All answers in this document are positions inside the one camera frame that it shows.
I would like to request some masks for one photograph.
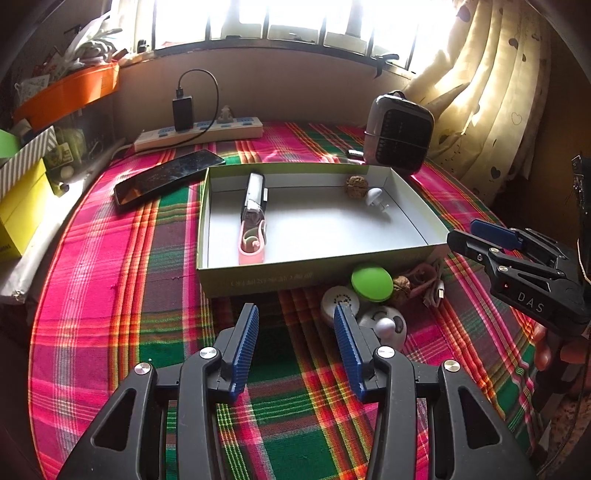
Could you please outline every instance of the window sill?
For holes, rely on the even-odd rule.
[[[133,56],[131,59],[125,59],[121,61],[119,65],[124,68],[144,60],[176,55],[180,53],[188,53],[192,51],[217,50],[220,48],[276,48],[279,50],[303,51],[354,61],[356,63],[369,65],[376,70],[378,67],[378,60],[376,58],[361,55],[352,51],[342,50],[341,48],[327,47],[324,45],[317,45],[301,41],[269,40],[261,38],[225,38],[222,40],[205,40],[182,45],[174,45],[160,48],[155,51],[138,54]],[[409,80],[414,77],[412,72],[387,62],[383,70]]]

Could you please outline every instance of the curtain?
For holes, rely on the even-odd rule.
[[[427,156],[491,205],[507,180],[529,175],[550,78],[549,26],[524,0],[453,3],[447,45],[404,93],[436,119]]]

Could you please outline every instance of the window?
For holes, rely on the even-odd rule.
[[[143,2],[154,6],[142,21],[152,26],[155,50],[228,38],[284,40],[363,56],[395,53],[391,63],[415,72],[446,44],[455,18],[452,0],[128,1],[138,11]]]

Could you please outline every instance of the cardboard box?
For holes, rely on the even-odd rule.
[[[250,172],[265,176],[265,261],[238,265],[241,207]],[[389,207],[351,199],[345,182],[363,175],[389,196]],[[197,269],[208,297],[348,283],[373,262],[401,273],[449,252],[447,228],[388,167],[262,163],[213,167],[202,188]]]
[[[53,127],[0,168],[0,261],[23,255],[53,191],[42,156],[57,145]]]

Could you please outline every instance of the orange shelf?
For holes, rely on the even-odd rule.
[[[90,67],[53,83],[23,103],[13,114],[17,123],[26,118],[33,130],[49,127],[119,88],[117,62]]]

